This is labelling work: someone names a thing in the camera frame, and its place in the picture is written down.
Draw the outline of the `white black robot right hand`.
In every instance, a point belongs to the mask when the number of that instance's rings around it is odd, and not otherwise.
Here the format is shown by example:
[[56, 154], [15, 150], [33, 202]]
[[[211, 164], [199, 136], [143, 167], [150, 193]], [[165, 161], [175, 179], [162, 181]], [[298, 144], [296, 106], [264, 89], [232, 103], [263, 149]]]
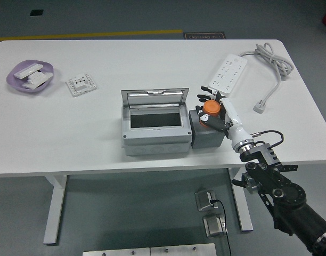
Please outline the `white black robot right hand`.
[[[242, 121], [230, 99], [210, 87], [202, 86], [201, 89], [209, 94], [197, 95], [199, 101], [203, 103], [202, 107], [196, 106], [200, 123], [216, 131], [224, 132], [231, 140], [232, 148], [236, 153], [242, 154], [254, 148], [254, 139], [244, 130]], [[214, 117], [206, 111], [206, 104], [211, 101], [219, 104], [219, 117]]]

